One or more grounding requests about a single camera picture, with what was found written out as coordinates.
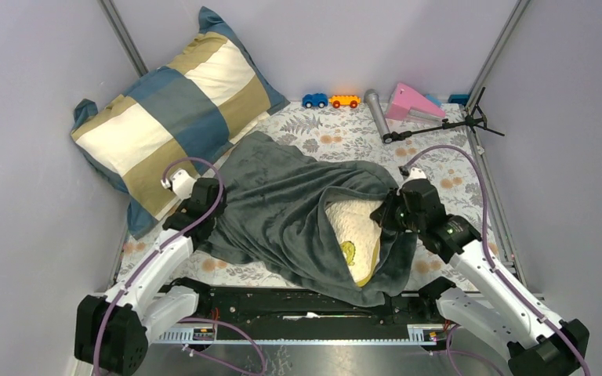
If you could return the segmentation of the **cream pillow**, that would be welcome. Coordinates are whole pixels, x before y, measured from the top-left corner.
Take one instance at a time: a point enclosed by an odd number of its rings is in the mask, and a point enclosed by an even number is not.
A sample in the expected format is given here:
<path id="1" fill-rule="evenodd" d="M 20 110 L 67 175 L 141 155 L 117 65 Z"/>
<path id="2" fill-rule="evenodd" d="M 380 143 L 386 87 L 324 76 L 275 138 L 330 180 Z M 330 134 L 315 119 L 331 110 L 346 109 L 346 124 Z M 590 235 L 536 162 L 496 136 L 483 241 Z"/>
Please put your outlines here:
<path id="1" fill-rule="evenodd" d="M 382 228 L 370 218 L 383 201 L 334 201 L 325 209 L 354 283 L 365 286 L 379 263 Z"/>

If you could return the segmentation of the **zebra and grey pillowcase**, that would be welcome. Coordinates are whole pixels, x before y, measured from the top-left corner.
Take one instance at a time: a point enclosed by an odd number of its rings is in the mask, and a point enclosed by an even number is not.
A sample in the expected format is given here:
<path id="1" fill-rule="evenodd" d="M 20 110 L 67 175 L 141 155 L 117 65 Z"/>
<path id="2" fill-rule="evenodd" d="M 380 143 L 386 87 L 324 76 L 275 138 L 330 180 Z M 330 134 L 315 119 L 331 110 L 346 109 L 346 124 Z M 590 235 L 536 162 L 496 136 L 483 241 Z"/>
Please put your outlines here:
<path id="1" fill-rule="evenodd" d="M 261 262 L 299 287 L 355 306 L 378 306 L 404 290 L 415 235 L 384 230 L 374 276 L 358 287 L 325 212 L 327 204 L 348 199 L 380 203 L 397 186 L 381 165 L 319 161 L 257 131 L 219 173 L 227 206 L 200 251 L 231 264 Z"/>

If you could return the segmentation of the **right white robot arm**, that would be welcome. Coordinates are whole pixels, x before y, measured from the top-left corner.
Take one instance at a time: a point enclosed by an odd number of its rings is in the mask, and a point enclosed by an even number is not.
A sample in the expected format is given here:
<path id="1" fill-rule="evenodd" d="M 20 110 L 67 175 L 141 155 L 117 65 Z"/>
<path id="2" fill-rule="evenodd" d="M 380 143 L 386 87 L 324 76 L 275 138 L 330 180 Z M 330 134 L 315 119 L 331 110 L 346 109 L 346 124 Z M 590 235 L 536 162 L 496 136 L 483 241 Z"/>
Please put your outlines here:
<path id="1" fill-rule="evenodd" d="M 435 186 L 418 168 L 402 168 L 404 181 L 371 217 L 383 229 L 414 233 L 423 246 L 465 276 L 488 302 L 483 305 L 445 277 L 420 289 L 419 315 L 468 330 L 506 360 L 513 375 L 589 374 L 589 331 L 564 320 L 536 298 L 488 249 L 466 219 L 449 215 Z"/>

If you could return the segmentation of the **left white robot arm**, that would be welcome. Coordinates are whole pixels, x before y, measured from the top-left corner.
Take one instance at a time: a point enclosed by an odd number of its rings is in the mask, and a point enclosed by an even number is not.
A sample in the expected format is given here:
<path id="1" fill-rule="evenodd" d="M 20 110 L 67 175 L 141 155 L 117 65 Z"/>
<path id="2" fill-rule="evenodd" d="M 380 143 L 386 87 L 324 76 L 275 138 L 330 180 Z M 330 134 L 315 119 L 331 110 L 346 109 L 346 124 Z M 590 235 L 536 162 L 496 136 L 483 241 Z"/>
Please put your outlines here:
<path id="1" fill-rule="evenodd" d="M 181 202 L 161 224 L 161 232 L 134 268 L 101 295 L 79 303 L 74 357 L 92 365 L 94 374 L 134 374 L 150 345 L 185 316 L 209 317 L 212 302 L 190 287 L 158 292 L 195 247 L 208 239 L 227 206 L 222 177 L 193 178 L 183 169 L 162 180 Z"/>

